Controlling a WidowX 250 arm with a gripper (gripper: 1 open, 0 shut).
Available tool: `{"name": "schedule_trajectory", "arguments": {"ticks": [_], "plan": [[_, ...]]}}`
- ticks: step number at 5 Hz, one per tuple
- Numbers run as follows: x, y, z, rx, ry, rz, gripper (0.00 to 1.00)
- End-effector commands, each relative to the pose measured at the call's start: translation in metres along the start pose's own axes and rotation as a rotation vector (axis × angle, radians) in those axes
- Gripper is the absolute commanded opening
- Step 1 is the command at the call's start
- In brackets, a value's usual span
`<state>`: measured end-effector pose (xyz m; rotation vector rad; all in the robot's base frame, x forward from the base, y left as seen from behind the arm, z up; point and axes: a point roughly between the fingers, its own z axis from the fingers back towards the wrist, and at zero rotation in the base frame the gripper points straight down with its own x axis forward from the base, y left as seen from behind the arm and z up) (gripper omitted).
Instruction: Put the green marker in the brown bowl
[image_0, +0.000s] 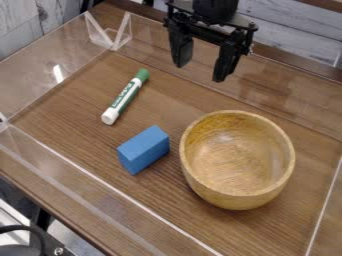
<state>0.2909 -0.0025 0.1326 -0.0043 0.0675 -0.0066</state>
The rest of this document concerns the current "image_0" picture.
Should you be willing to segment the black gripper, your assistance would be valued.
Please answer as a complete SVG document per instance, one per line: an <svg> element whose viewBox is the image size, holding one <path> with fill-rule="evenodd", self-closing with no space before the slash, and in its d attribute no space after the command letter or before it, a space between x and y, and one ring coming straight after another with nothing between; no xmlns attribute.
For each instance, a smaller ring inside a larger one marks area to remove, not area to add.
<svg viewBox="0 0 342 256"><path fill-rule="evenodd" d="M182 68L193 58L194 40L221 45L213 81L234 73L241 55L252 52L258 25L238 14L240 0L166 0L165 27L173 61Z"/></svg>

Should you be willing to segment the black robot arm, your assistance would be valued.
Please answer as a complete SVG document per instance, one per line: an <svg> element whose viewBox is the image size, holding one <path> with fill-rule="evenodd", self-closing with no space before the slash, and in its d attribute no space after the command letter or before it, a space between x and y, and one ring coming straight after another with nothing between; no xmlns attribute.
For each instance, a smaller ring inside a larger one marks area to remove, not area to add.
<svg viewBox="0 0 342 256"><path fill-rule="evenodd" d="M173 62L185 67L193 59L194 39L220 47L213 80L220 83L236 71L244 55L252 53L258 25L238 13L240 0L166 0Z"/></svg>

